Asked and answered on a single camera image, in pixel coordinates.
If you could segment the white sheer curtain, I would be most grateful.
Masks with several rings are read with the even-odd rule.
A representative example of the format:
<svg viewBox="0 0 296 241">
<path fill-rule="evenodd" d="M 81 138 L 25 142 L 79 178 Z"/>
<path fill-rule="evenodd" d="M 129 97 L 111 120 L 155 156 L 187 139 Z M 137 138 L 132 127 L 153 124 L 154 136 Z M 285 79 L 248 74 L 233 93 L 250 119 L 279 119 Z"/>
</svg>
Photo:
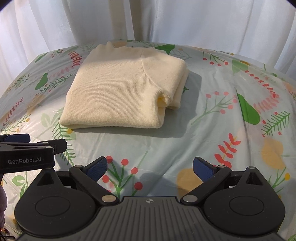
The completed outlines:
<svg viewBox="0 0 296 241">
<path fill-rule="evenodd" d="M 39 54 L 116 39 L 226 51 L 295 78 L 295 1 L 1 1 L 1 91 Z"/>
</svg>

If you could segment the floral bed sheet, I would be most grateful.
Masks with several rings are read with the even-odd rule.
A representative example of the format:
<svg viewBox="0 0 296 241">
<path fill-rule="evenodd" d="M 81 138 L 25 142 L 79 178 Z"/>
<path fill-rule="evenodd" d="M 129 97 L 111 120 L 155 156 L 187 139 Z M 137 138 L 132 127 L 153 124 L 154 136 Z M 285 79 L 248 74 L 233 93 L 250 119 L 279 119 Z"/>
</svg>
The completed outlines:
<svg viewBox="0 0 296 241">
<path fill-rule="evenodd" d="M 227 52 L 133 40 L 113 45 L 156 48 L 186 62 L 181 107 L 166 111 L 161 128 L 74 131 L 60 124 L 92 43 L 31 62 L 1 95 L 1 133 L 28 133 L 33 142 L 64 138 L 68 147 L 56 156 L 56 170 L 105 156 L 99 183 L 118 197 L 185 195 L 201 184 L 192 170 L 197 156 L 233 170 L 256 166 L 285 205 L 280 235 L 295 240 L 295 81 Z"/>
</svg>

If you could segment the cream knit sweater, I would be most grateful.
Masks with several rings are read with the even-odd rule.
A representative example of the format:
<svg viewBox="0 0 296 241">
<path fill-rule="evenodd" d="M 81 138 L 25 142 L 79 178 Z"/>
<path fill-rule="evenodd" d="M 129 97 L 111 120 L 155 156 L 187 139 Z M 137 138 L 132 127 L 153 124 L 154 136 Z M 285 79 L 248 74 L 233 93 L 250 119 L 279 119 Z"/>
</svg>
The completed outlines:
<svg viewBox="0 0 296 241">
<path fill-rule="evenodd" d="M 188 75 L 184 60 L 163 51 L 100 44 L 79 67 L 60 124 L 160 128 L 166 109 L 179 109 Z"/>
</svg>

